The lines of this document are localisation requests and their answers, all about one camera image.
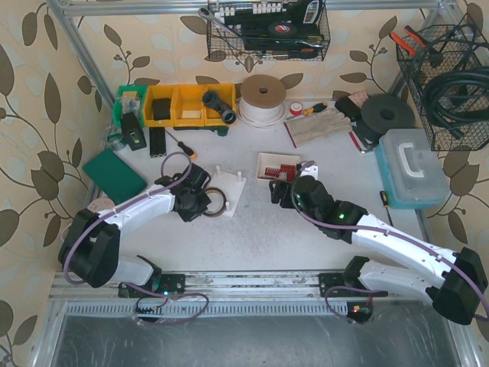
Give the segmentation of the brown tape roll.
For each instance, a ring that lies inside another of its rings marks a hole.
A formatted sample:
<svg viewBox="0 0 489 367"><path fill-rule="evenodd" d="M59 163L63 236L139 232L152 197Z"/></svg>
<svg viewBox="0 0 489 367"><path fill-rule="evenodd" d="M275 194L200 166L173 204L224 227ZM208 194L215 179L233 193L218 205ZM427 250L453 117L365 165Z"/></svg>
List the brown tape roll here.
<svg viewBox="0 0 489 367"><path fill-rule="evenodd" d="M216 187L209 187L205 192L211 203L208 205L204 215L209 218L221 216L226 211L227 198L225 193Z"/></svg>

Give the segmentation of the white spring tray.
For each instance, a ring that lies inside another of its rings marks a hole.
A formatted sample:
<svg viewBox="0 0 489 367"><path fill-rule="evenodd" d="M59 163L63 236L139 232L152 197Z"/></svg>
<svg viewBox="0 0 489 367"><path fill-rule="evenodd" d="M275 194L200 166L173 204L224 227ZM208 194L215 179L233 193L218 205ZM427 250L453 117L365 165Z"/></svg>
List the white spring tray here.
<svg viewBox="0 0 489 367"><path fill-rule="evenodd" d="M287 154L260 153L257 159L256 179L260 185L272 180L290 182L296 175L300 157Z"/></svg>

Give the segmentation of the white peg base plate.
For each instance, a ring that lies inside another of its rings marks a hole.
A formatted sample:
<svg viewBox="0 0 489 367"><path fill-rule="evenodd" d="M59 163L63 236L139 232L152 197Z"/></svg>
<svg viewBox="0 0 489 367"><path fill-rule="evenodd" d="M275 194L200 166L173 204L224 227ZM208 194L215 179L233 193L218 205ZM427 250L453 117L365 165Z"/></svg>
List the white peg base plate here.
<svg viewBox="0 0 489 367"><path fill-rule="evenodd" d="M240 171L229 173L223 171L219 165L215 166L215 173L212 175L210 187L221 190L225 195L224 216L234 216L246 181L247 178Z"/></svg>

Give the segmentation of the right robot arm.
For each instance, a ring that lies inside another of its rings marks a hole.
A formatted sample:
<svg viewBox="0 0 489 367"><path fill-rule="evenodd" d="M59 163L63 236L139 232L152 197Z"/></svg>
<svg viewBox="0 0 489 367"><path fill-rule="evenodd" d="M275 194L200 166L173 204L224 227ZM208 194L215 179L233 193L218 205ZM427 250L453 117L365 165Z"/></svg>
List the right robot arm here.
<svg viewBox="0 0 489 367"><path fill-rule="evenodd" d="M345 290L417 297L460 325L488 320L477 313L479 307L488 308L488 279L477 252L468 247L456 252L407 235L361 206L333 199L308 174L292 183L272 180L269 189L273 204L296 210L330 239L372 249L397 263L392 267L353 258L343 273Z"/></svg>

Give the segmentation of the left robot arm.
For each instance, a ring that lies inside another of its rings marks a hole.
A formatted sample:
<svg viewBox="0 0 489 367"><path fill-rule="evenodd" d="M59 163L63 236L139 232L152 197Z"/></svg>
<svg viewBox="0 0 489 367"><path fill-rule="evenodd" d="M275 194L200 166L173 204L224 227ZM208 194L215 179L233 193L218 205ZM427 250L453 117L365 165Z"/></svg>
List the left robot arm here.
<svg viewBox="0 0 489 367"><path fill-rule="evenodd" d="M207 171L190 164L181 174L161 177L142 193L112 209L80 210L58 255L65 280L94 288L110 281L146 285L156 276L156 266L140 255L123 255L122 239L168 213L177 213L184 222L201 216L211 203L206 194L210 180Z"/></svg>

